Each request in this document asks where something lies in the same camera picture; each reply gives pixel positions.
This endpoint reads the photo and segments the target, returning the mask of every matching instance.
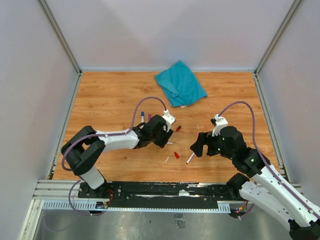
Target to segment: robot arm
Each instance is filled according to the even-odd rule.
[[[200,132],[190,149],[197,157],[201,157],[203,146],[207,145],[208,156],[219,154],[230,159],[238,171],[261,184],[269,192],[259,189],[249,178],[237,173],[227,183],[234,199],[246,199],[265,210],[290,231],[294,240],[318,240],[320,207],[292,187],[264,156],[267,167],[258,151],[247,147],[241,132],[234,126],[228,126],[225,118],[216,115],[211,122],[215,126],[213,131]]]
[[[165,110],[163,116],[155,115],[149,122],[140,123],[131,130],[105,132],[85,126],[62,147],[61,153],[67,154],[65,159],[74,175],[96,190],[106,181],[95,167],[100,154],[116,149],[139,149],[150,143],[164,148],[173,134],[171,125],[175,121],[176,118]]]

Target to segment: red wire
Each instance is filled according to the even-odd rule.
[[[108,189],[107,192],[110,193],[110,201],[109,201],[109,205],[110,205],[112,200],[114,199],[114,192],[111,189]]]

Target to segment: wooden floor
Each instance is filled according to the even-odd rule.
[[[75,99],[64,143],[82,127],[91,125],[95,130],[119,131],[130,127],[136,104],[144,97],[156,96],[164,100],[169,111],[176,117],[170,138],[172,145],[160,148],[153,143],[141,149],[119,149],[103,153],[96,166],[109,181],[161,181],[161,182],[227,182],[237,170],[232,162],[221,156],[194,157],[190,145],[199,132],[212,131],[210,119],[228,104],[243,100],[253,108],[256,117],[256,141],[261,151],[278,166],[269,136],[264,114],[249,72],[196,72],[208,97],[181,108],[170,107],[162,89],[155,81],[157,72],[85,72]],[[163,106],[155,99],[146,100],[138,110],[145,114],[163,114]],[[242,132],[248,146],[252,142],[252,117],[244,104],[227,110],[223,116],[230,126]],[[141,122],[137,114],[135,126]],[[176,159],[174,152],[180,154]],[[76,180],[72,172],[61,168],[61,158],[53,175],[55,180]]]

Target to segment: marker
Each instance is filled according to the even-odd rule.
[[[191,161],[191,159],[194,157],[194,155],[195,155],[195,153],[193,152],[193,153],[191,154],[191,156],[189,157],[188,161],[186,161],[186,164],[189,164],[189,163],[190,163],[190,161]]]

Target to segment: blue towel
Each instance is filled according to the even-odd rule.
[[[155,80],[172,107],[189,106],[208,96],[194,73],[182,61],[157,74]]]

